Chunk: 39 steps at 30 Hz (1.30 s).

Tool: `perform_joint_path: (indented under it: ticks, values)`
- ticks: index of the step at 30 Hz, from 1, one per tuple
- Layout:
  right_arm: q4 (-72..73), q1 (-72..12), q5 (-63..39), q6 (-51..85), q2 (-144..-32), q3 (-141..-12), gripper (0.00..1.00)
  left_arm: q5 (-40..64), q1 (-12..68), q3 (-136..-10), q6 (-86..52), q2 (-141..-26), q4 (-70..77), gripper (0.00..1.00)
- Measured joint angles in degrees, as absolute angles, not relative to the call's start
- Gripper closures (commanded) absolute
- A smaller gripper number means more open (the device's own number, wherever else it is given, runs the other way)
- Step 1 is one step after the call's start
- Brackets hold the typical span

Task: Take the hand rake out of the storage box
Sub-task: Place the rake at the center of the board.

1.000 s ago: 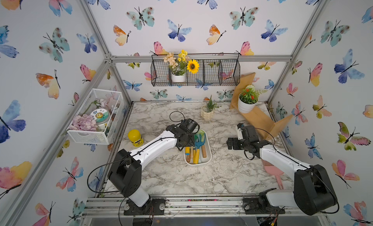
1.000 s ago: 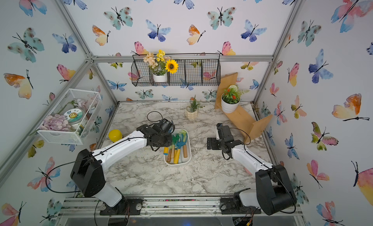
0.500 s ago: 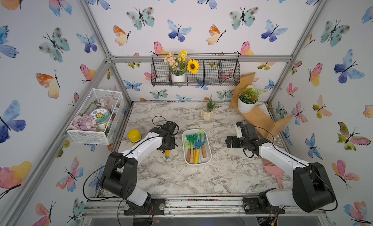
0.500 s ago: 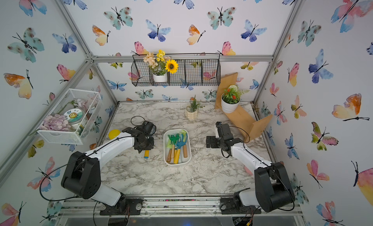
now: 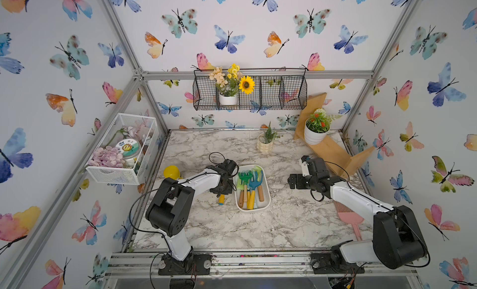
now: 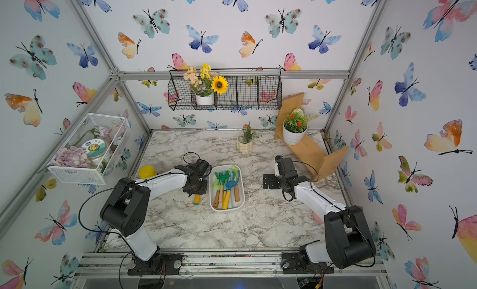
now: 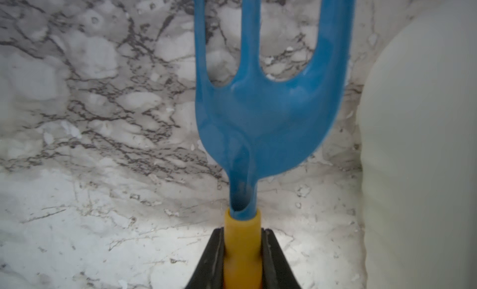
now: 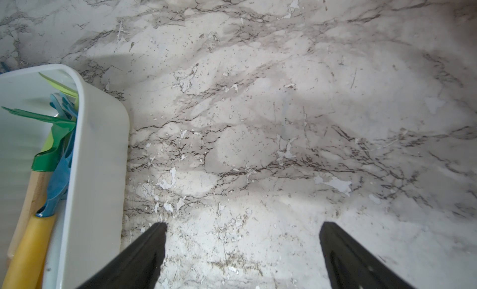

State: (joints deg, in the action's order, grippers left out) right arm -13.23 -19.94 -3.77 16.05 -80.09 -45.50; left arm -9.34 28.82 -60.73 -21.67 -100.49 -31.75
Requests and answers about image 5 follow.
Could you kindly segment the green rake wooden handle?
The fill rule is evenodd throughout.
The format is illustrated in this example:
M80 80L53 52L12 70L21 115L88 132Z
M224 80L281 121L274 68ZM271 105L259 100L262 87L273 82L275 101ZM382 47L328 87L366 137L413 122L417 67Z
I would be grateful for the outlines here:
M237 188L240 190L238 206L242 209L247 209L247 197L248 197L248 185L252 179L252 172L245 171L238 173L238 184Z

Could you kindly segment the green shovel wooden handle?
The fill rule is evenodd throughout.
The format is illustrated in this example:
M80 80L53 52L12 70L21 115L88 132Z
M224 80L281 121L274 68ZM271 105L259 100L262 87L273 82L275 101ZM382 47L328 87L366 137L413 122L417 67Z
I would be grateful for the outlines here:
M262 188L262 183L263 183L263 170L259 166L255 166L253 169L254 173L254 184L255 184L255 189L258 191L258 196L259 196L259 201L264 202L265 197L263 193L263 188Z

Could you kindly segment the teal shovel yellow handle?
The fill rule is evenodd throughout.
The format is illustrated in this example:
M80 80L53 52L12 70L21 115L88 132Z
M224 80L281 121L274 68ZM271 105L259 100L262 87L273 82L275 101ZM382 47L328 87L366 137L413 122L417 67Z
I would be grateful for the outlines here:
M247 208L248 210L253 210L255 206L255 196L256 196L256 189L255 189L255 184L253 182L254 180L254 173L252 175L252 179L249 182L249 187L250 187L250 197L247 202Z

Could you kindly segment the white storage box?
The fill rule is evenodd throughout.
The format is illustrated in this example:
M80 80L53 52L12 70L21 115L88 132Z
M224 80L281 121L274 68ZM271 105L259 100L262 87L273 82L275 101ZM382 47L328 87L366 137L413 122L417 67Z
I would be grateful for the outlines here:
M259 165L243 165L233 178L236 205L246 213L265 210L271 204L271 194L265 170Z

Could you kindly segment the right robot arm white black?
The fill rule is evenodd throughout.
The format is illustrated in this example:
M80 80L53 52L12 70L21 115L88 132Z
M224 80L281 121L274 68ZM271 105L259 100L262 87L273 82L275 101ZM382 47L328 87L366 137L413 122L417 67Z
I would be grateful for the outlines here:
M393 206L372 198L351 186L339 176L331 176L327 162L320 157L302 156L301 173L291 174L288 185L292 190L320 193L350 208L371 224L370 240L347 241L331 249L330 264L342 265L380 263L389 269L415 267L414 261L431 255L411 208Z

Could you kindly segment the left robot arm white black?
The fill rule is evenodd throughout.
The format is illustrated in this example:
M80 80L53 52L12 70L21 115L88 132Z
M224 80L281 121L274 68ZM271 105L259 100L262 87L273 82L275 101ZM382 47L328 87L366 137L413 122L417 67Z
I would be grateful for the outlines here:
M226 159L192 177L163 180L146 210L145 218L165 236L173 259L182 262L191 253L192 246L183 229L195 198L205 192L217 196L231 194L234 190L233 177L238 170L235 161Z

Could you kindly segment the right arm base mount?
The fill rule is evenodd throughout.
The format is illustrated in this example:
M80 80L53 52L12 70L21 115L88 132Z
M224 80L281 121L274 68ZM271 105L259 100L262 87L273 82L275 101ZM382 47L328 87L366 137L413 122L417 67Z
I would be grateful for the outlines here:
M365 269L356 264L345 262L335 252L312 253L310 266L314 274L364 274Z

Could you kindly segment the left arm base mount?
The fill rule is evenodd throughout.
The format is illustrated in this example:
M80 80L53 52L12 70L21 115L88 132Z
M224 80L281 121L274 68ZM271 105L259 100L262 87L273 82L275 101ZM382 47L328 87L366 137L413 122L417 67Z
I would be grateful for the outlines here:
M185 260L179 261L171 255L165 255L159 263L158 275L209 275L212 266L211 254L197 254L191 251Z

